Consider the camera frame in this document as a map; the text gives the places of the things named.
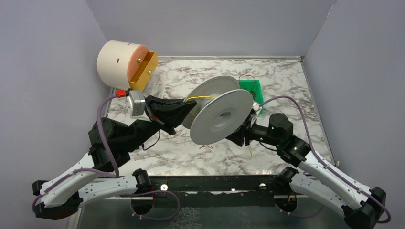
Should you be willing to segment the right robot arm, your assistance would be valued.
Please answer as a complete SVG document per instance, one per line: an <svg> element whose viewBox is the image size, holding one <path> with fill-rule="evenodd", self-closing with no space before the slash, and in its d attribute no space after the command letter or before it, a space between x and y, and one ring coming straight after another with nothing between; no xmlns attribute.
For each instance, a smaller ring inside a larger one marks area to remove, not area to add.
<svg viewBox="0 0 405 229"><path fill-rule="evenodd" d="M333 210L351 229L372 229L383 214L386 192L338 170L293 134L293 124L282 113L271 115L267 127L256 124L250 115L227 139L238 146L251 141L275 146L280 158L291 165L278 175L279 185Z"/></svg>

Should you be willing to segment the white perforated cable spool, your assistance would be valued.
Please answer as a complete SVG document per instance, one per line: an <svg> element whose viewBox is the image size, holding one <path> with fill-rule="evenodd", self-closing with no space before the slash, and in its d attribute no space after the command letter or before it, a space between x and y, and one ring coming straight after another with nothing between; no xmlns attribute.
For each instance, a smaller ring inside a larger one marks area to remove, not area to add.
<svg viewBox="0 0 405 229"><path fill-rule="evenodd" d="M190 130L191 140L210 145L225 139L248 118L254 103L252 95L240 89L231 76L210 78L194 88L185 102L196 102L182 125Z"/></svg>

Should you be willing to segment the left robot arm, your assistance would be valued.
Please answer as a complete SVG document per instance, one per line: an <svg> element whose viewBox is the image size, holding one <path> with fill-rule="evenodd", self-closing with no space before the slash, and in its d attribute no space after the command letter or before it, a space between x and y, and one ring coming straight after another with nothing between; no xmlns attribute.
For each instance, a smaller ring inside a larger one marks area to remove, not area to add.
<svg viewBox="0 0 405 229"><path fill-rule="evenodd" d="M129 161L131 152L144 149L145 142L156 133L175 134L196 105L192 100L150 95L144 102L144 115L130 125L98 116L88 133L89 151L57 178L33 183L35 216L64 219L89 203L109 197L152 196L155 190L146 170L121 176L119 168Z"/></svg>

